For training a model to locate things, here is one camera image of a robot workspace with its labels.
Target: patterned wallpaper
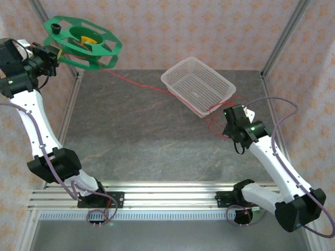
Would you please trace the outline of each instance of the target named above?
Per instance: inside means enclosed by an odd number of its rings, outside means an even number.
[[[168,69],[195,56],[214,69],[261,70],[297,0],[41,0],[50,17],[99,24],[123,48],[116,69]]]
[[[311,1],[290,37],[267,85],[270,95],[299,105],[299,113],[282,126],[293,165],[312,184],[321,187],[326,206],[335,216],[335,1]],[[291,107],[275,103],[278,117]],[[324,233],[331,232],[322,214]],[[335,247],[335,240],[329,241]]]
[[[43,43],[47,33],[28,1],[2,0],[0,3],[0,38],[24,38]],[[44,108],[57,134],[73,84],[65,65],[57,77],[42,89]],[[8,101],[0,95],[0,101]],[[31,191],[41,179],[31,174],[26,163],[32,160],[25,128],[16,110],[0,107],[0,242],[1,250],[14,250]]]

